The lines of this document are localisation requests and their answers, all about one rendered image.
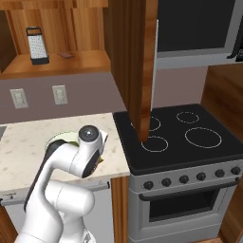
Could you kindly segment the narrow wooden base cabinet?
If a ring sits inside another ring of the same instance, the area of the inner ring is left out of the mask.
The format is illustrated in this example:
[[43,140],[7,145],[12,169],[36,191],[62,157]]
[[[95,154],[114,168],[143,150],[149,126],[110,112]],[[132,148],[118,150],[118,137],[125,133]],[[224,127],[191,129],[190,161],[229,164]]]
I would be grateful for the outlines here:
[[128,243],[128,177],[111,179],[114,242]]

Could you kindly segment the white dishwasher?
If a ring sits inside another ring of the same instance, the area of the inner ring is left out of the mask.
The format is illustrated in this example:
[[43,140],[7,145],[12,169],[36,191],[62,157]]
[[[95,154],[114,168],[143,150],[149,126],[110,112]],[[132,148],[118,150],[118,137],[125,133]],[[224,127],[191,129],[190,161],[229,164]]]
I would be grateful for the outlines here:
[[[46,193],[47,197],[57,195],[55,199],[57,206],[74,205],[74,209],[77,210],[74,216],[84,220],[84,225],[93,234],[96,243],[114,243],[111,189],[92,192],[83,188],[83,186],[97,185],[100,182],[106,183],[105,180],[88,183],[51,180],[47,185]],[[10,193],[19,194],[24,190],[28,194],[29,186],[16,181],[0,182],[0,196]],[[26,219],[24,204],[6,207],[17,233],[20,233]]]

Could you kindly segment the oven door with window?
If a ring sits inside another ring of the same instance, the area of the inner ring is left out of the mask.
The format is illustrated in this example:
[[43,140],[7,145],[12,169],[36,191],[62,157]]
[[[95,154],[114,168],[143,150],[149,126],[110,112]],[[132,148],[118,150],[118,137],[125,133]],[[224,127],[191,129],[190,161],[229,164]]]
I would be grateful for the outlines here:
[[236,186],[141,201],[129,191],[128,243],[194,243],[216,238]]

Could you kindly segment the white wall outlet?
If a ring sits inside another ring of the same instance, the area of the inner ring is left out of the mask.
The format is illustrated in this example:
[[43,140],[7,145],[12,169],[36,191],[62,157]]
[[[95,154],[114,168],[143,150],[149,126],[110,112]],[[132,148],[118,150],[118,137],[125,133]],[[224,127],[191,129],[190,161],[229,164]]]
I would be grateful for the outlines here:
[[11,89],[9,92],[16,109],[28,108],[28,102],[23,88]]
[[67,95],[64,85],[54,85],[52,91],[56,104],[67,104]]

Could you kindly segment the black glass hob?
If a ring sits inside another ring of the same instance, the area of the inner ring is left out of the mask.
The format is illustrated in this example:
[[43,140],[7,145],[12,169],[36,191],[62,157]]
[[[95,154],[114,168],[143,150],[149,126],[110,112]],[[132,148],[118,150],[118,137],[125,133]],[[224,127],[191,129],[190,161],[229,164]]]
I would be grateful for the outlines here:
[[145,142],[127,112],[113,118],[135,176],[243,159],[243,142],[198,103],[155,108]]

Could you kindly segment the tall wooden side cabinet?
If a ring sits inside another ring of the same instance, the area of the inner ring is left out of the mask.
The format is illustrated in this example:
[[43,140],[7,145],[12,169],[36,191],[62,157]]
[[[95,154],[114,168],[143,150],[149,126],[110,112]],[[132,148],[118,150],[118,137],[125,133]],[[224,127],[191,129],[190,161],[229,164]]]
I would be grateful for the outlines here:
[[[201,104],[243,142],[243,64],[208,67]],[[243,241],[243,177],[220,228],[223,243]]]

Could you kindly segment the wooden cabinet door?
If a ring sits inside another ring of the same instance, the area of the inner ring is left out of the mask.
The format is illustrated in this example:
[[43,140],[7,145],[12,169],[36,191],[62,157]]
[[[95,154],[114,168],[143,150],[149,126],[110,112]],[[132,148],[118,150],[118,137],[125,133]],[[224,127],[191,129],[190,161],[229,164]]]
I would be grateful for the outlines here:
[[104,48],[130,121],[141,141],[149,135],[159,0],[108,0]]

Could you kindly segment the salad bowl with greens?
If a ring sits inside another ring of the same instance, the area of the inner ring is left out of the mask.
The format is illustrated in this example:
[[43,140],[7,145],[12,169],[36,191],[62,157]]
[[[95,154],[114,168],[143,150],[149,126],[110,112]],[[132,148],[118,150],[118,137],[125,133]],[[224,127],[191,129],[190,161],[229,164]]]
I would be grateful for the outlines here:
[[72,166],[97,165],[101,161],[108,134],[95,126],[85,126],[79,132],[64,132],[48,142],[48,150],[53,150],[48,162],[54,168],[69,170]]

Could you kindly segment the open wooden wall cabinet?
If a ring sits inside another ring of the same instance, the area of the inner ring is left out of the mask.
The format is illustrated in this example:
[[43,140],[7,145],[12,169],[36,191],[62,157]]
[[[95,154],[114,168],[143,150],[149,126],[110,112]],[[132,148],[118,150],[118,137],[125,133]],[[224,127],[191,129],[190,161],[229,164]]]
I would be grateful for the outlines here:
[[[108,71],[103,32],[107,6],[108,0],[0,0],[0,80]],[[41,28],[47,65],[32,64],[27,27]]]

